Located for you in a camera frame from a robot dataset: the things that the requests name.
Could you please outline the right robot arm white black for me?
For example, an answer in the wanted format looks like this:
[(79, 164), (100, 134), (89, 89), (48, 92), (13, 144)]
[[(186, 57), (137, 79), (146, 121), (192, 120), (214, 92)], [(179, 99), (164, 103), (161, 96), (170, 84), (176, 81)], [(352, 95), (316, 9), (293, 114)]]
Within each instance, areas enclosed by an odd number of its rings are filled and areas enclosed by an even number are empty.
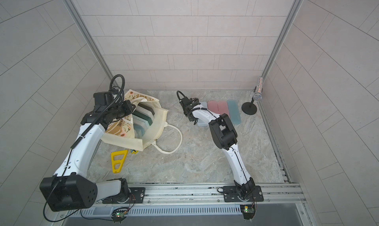
[(223, 151), (233, 172), (236, 195), (241, 201), (262, 202), (260, 186), (248, 173), (237, 145), (237, 132), (227, 114), (214, 113), (200, 104), (198, 98), (179, 97), (184, 115), (190, 122), (201, 120), (208, 124), (212, 140)]

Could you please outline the white glossy tin pencil case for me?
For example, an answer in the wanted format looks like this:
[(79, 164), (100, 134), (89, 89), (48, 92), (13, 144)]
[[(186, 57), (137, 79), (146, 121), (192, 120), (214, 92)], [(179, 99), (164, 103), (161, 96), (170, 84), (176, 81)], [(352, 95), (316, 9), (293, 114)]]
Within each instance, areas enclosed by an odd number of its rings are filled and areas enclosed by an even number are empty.
[(148, 122), (140, 121), (137, 119), (133, 120), (133, 125), (137, 130), (141, 131), (142, 135), (145, 135), (146, 131), (149, 128)]

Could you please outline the teal translucent pencil case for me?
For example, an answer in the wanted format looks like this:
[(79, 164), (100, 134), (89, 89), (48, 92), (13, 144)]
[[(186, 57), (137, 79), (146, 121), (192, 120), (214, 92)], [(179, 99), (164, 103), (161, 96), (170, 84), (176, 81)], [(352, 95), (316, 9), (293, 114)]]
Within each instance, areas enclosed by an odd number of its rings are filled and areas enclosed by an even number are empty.
[(227, 104), (228, 104), (228, 109), (229, 109), (229, 117), (233, 125), (239, 125), (242, 121), (241, 121), (238, 102), (236, 100), (228, 100)]

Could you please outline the pink translucent pencil case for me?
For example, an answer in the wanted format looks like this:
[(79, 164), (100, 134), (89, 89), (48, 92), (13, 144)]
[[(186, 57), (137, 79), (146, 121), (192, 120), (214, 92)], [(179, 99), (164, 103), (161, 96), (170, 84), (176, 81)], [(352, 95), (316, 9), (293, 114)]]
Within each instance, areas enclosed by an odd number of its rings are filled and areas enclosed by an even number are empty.
[(219, 101), (218, 104), (218, 114), (227, 114), (230, 116), (229, 107), (227, 101)]

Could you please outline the floral canvas tote bag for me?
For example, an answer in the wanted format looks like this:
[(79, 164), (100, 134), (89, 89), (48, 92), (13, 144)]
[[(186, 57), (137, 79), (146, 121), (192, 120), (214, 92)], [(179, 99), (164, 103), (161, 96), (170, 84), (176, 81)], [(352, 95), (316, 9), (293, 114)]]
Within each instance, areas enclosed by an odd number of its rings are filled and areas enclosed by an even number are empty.
[[(150, 145), (163, 154), (173, 154), (182, 145), (183, 134), (175, 126), (166, 122), (168, 110), (161, 107), (159, 99), (134, 90), (128, 90), (124, 99), (136, 106), (132, 114), (111, 123), (101, 138), (103, 142), (121, 148), (143, 151)], [(179, 132), (178, 146), (172, 151), (164, 151), (157, 140), (166, 127)]]

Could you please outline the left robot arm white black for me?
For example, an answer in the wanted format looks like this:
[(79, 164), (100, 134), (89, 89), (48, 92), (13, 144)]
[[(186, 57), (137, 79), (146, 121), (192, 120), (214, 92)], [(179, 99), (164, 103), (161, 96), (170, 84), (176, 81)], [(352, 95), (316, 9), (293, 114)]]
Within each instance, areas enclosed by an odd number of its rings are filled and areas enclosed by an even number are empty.
[(113, 107), (96, 105), (82, 121), (80, 133), (69, 154), (52, 177), (43, 178), (39, 188), (53, 212), (90, 208), (95, 202), (124, 203), (130, 198), (126, 179), (94, 183), (87, 172), (108, 126), (133, 113), (129, 100)]

